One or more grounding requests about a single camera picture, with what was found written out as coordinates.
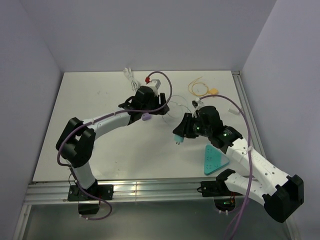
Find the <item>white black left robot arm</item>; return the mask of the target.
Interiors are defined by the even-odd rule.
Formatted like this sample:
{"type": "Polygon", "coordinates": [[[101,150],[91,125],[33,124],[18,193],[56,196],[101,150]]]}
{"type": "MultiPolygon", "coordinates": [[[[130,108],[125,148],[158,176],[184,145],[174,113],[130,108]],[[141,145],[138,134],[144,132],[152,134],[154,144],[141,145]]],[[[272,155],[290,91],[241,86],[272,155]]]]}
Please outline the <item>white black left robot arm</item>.
{"type": "Polygon", "coordinates": [[[142,86],[135,95],[119,104],[115,112],[87,120],[73,117],[67,122],[55,146],[57,163],[70,169],[80,185],[82,197],[91,200],[99,195],[98,181],[89,163],[95,141],[117,128],[133,124],[144,113],[165,115],[170,110],[168,102],[164,93],[142,86]]]}

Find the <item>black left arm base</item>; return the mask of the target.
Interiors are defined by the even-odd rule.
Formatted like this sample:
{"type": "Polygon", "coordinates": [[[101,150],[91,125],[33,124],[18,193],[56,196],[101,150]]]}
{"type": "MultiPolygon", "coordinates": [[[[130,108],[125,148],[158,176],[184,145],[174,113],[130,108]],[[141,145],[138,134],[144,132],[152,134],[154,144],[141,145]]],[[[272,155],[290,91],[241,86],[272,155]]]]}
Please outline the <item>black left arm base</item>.
{"type": "MultiPolygon", "coordinates": [[[[113,185],[105,184],[105,185],[93,185],[90,189],[85,189],[85,191],[99,199],[110,201],[113,198],[113,185]]],[[[99,200],[98,203],[85,203],[88,201],[95,201],[95,198],[88,196],[77,185],[71,185],[69,187],[69,192],[67,196],[68,202],[78,202],[78,213],[81,215],[96,215],[100,209],[99,200]]]]}

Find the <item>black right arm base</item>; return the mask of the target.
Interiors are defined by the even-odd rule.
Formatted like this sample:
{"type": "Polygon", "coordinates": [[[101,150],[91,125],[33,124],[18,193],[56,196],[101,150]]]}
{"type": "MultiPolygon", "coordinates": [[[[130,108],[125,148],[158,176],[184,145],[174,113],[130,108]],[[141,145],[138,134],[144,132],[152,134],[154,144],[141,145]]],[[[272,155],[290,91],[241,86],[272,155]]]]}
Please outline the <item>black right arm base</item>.
{"type": "Polygon", "coordinates": [[[196,189],[204,198],[213,198],[214,205],[218,211],[230,212],[236,209],[236,196],[240,193],[228,190],[228,188],[217,180],[201,181],[196,189]]]}

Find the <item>teal charger adapter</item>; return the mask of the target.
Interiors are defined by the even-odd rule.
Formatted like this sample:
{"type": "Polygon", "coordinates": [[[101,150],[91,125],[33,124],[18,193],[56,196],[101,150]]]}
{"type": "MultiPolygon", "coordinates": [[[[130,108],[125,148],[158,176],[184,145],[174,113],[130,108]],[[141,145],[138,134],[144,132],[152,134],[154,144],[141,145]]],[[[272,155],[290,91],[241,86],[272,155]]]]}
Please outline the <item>teal charger adapter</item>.
{"type": "Polygon", "coordinates": [[[179,135],[174,135],[174,137],[173,137],[173,139],[174,139],[174,141],[175,141],[175,143],[177,144],[177,145],[180,145],[180,144],[182,144],[183,142],[184,142],[184,137],[183,136],[179,136],[179,135]]]}

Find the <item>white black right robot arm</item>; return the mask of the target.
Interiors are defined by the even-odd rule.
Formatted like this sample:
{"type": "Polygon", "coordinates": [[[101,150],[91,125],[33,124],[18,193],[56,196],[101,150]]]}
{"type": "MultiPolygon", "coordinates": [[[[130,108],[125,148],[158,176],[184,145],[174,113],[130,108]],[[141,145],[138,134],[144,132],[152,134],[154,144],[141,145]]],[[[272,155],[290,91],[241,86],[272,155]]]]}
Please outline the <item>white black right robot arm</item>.
{"type": "Polygon", "coordinates": [[[279,223],[285,222],[304,203],[303,179],[280,170],[249,146],[235,128],[223,124],[214,106],[203,106],[194,113],[185,113],[172,133],[178,143],[185,138],[208,138],[213,147],[242,165],[257,180],[249,183],[249,179],[228,168],[216,177],[216,189],[220,194],[248,195],[279,223]]]}

